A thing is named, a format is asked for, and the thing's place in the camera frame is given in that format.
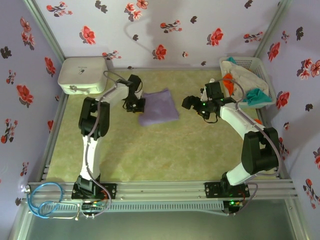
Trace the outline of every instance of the floral wallpaper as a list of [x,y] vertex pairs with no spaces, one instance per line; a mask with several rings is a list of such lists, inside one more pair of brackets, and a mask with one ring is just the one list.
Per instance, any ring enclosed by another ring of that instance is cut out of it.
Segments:
[[2,2],[0,15],[0,239],[6,240],[23,187],[37,180],[62,91],[61,64],[23,1]]
[[320,7],[314,3],[293,1],[259,57],[278,93],[267,117],[278,131],[282,159],[297,189],[311,239],[316,240],[320,236],[320,32],[315,28],[319,28]]
[[212,68],[223,56],[253,56],[279,7],[279,0],[35,2],[67,58],[103,56],[108,68],[129,69]]

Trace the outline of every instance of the white cloth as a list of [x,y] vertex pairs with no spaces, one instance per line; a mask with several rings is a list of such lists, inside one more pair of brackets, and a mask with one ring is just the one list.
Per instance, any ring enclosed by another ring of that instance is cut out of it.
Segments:
[[[223,61],[221,65],[224,70],[223,75],[231,74],[234,80],[241,85],[245,94],[247,94],[247,92],[250,90],[258,88],[261,89],[267,96],[269,96],[268,84],[253,72],[230,61]],[[242,97],[242,91],[237,84],[233,85],[233,94],[234,95],[231,97],[236,101]]]

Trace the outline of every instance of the teal cloth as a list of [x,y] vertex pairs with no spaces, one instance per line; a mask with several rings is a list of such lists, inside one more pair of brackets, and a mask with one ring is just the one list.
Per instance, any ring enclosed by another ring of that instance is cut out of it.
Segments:
[[230,57],[227,59],[227,61],[228,61],[228,62],[232,62],[233,64],[237,64],[237,63],[236,63],[236,60],[235,60],[232,56],[230,56]]
[[243,100],[248,103],[248,106],[269,103],[272,102],[272,99],[267,96],[260,88],[255,88],[246,93],[246,99]]

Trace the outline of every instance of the laundry basket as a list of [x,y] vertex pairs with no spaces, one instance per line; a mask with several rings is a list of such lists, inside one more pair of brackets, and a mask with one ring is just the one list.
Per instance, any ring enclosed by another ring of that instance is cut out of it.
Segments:
[[[222,62],[226,61],[229,58],[229,56],[221,57],[219,59],[220,62],[220,68],[221,68],[221,74],[222,76],[226,75],[227,72],[222,66]],[[245,69],[250,70],[253,72],[255,75],[257,75],[259,78],[264,80],[268,86],[269,86],[269,97],[271,98],[271,102],[262,102],[259,104],[255,104],[252,106],[249,106],[247,102],[239,102],[239,107],[240,108],[255,108],[255,109],[260,109],[263,108],[267,105],[272,105],[276,103],[276,93],[275,90],[270,82],[270,79],[268,77],[268,74],[266,72],[266,69],[264,67],[263,62],[257,58],[257,57],[248,57],[248,56],[233,56],[233,59],[235,60],[236,64],[244,67]],[[229,97],[229,91],[227,90],[226,87],[224,87],[224,92],[226,97]]]

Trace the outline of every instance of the purple cloth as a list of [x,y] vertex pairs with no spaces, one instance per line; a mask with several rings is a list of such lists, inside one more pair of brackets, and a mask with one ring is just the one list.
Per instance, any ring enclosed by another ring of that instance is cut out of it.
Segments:
[[168,88],[154,93],[143,93],[144,113],[139,115],[141,126],[179,120],[179,113]]

